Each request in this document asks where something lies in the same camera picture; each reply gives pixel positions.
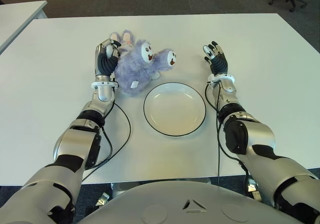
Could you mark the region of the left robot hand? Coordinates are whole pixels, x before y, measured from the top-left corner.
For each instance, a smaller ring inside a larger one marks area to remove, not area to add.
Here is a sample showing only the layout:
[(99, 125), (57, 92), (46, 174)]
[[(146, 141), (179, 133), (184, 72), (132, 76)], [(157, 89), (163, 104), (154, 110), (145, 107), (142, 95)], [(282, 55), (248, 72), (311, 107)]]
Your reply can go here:
[(95, 49), (94, 69), (95, 76), (111, 76), (114, 72), (118, 59), (118, 48), (121, 44), (111, 38), (100, 43)]

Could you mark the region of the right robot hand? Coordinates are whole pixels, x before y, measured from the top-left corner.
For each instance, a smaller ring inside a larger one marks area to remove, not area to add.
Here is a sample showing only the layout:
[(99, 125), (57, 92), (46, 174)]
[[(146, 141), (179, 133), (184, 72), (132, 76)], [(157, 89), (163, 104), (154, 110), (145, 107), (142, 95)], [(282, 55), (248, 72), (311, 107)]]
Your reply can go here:
[(215, 41), (212, 41), (209, 45), (203, 46), (205, 53), (205, 61), (209, 64), (212, 74), (227, 74), (228, 73), (228, 62), (225, 54)]

